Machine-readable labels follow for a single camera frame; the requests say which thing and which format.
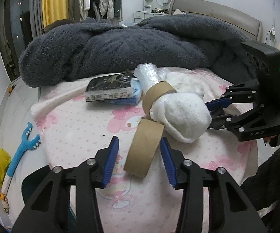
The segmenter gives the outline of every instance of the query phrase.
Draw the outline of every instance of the bed headboard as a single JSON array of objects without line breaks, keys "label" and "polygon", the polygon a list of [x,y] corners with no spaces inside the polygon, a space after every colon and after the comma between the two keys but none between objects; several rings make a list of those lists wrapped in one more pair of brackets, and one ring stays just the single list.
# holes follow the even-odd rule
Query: bed headboard
[{"label": "bed headboard", "polygon": [[206,15],[223,20],[239,28],[252,40],[261,41],[262,23],[239,10],[204,0],[172,0],[169,15],[176,9],[187,14]]}]

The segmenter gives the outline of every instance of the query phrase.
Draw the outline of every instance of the white jacket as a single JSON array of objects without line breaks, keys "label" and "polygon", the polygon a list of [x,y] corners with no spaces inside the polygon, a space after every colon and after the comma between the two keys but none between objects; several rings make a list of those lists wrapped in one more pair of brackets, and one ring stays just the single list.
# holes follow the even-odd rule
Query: white jacket
[{"label": "white jacket", "polygon": [[99,6],[102,17],[108,11],[108,19],[114,18],[114,0],[100,0]]}]

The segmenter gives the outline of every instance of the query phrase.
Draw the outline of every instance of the plastic wrap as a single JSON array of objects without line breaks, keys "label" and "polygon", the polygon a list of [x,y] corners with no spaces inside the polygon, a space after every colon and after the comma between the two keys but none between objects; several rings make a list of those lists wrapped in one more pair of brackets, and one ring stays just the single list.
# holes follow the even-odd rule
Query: plastic wrap
[{"label": "plastic wrap", "polygon": [[139,64],[133,75],[138,78],[144,94],[147,93],[150,87],[159,82],[157,67],[152,64]]},{"label": "plastic wrap", "polygon": [[147,93],[150,87],[160,81],[165,81],[166,74],[170,73],[167,67],[157,68],[154,64],[139,64],[134,71],[134,76],[138,78],[144,94]]},{"label": "plastic wrap", "polygon": [[159,81],[166,81],[166,75],[171,73],[170,69],[167,67],[162,67],[157,69]]}]

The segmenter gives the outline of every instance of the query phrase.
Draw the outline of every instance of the paper tape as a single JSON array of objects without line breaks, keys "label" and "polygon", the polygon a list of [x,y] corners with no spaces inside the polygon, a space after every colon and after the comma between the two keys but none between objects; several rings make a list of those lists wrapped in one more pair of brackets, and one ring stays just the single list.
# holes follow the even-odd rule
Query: paper tape
[{"label": "paper tape", "polygon": [[148,119],[141,120],[133,137],[124,171],[143,178],[147,176],[163,130],[163,124]]},{"label": "paper tape", "polygon": [[176,93],[176,90],[166,81],[159,82],[149,88],[142,102],[143,111],[148,119],[151,119],[150,109],[153,103],[161,96],[169,93]]}]

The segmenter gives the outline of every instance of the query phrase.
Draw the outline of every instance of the blue gripper pad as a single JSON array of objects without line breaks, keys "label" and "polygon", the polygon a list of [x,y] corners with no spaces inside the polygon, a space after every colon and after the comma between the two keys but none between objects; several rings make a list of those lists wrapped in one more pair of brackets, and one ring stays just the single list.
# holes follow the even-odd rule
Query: blue gripper pad
[{"label": "blue gripper pad", "polygon": [[172,159],[172,156],[170,154],[170,151],[169,151],[170,148],[169,148],[168,142],[166,141],[166,138],[163,137],[161,139],[160,147],[161,147],[161,156],[163,158],[168,181],[172,185],[172,187],[175,188],[175,186],[178,183],[177,178],[176,178],[176,167],[175,167],[174,161]]},{"label": "blue gripper pad", "polygon": [[217,109],[218,107],[221,107],[222,109],[228,107],[232,104],[232,101],[228,98],[221,98],[217,100],[213,100],[211,102],[205,103],[209,111],[213,111]]},{"label": "blue gripper pad", "polygon": [[118,137],[113,137],[108,149],[110,150],[108,154],[108,158],[106,160],[106,163],[104,165],[104,173],[103,173],[103,179],[101,181],[102,185],[106,187],[112,177],[112,172],[114,169],[115,161],[117,154],[119,153],[119,139]]}]

